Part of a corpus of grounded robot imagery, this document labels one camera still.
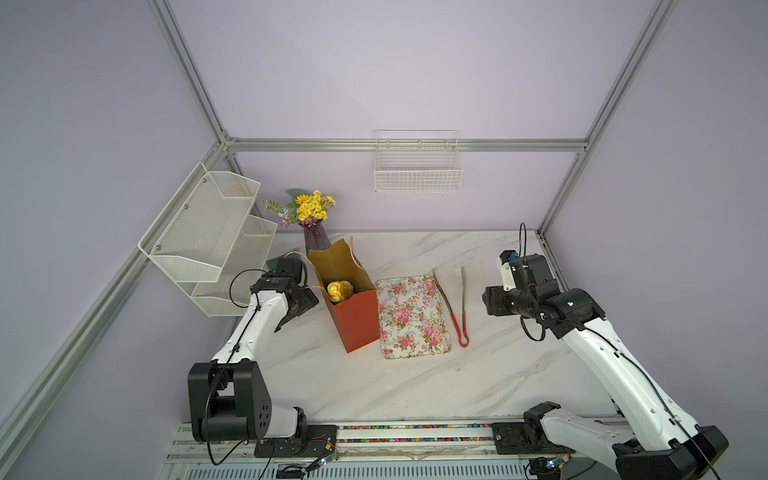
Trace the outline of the long ridged yellow bread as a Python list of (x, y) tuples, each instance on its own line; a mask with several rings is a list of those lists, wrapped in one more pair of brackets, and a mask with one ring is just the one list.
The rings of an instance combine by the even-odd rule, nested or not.
[(350, 281), (339, 280), (328, 283), (326, 292), (332, 303), (339, 304), (348, 301), (355, 294), (355, 289)]

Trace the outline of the red brown paper bag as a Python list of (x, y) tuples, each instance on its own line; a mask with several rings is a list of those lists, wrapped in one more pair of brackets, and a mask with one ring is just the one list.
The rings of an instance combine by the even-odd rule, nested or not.
[[(344, 349), (351, 353), (380, 339), (378, 298), (368, 272), (346, 240), (330, 249), (310, 250), (309, 261), (324, 288), (323, 297)], [(334, 301), (328, 291), (333, 282), (349, 282), (352, 294)]]

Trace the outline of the floral rectangular tray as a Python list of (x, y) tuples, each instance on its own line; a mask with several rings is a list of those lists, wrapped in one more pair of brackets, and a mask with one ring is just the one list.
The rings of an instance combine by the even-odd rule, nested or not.
[(387, 360), (448, 353), (450, 335), (433, 275), (378, 280), (375, 283), (380, 346)]

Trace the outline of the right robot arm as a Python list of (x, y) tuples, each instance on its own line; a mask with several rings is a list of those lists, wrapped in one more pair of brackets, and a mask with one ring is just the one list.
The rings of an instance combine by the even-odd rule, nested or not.
[(499, 454), (541, 455), (563, 448), (622, 479), (701, 479), (713, 472), (729, 446), (725, 435), (714, 425), (701, 425), (666, 394), (586, 291), (561, 290), (539, 254), (505, 250), (500, 273), (501, 285), (482, 295), (488, 314), (532, 319), (543, 333), (552, 333), (589, 368), (627, 424), (607, 425), (542, 402), (520, 422), (493, 424)]

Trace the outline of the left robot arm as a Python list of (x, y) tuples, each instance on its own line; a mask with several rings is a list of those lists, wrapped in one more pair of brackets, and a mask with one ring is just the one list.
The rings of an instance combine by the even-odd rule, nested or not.
[(302, 408), (276, 404), (259, 365), (272, 336), (319, 304), (306, 265), (282, 257), (259, 272), (233, 333), (211, 360), (194, 364), (187, 375), (192, 435), (214, 465), (215, 442), (252, 442), (256, 456), (265, 454), (266, 445), (274, 455), (299, 456), (309, 452), (312, 433), (330, 434), (328, 427), (309, 425)]

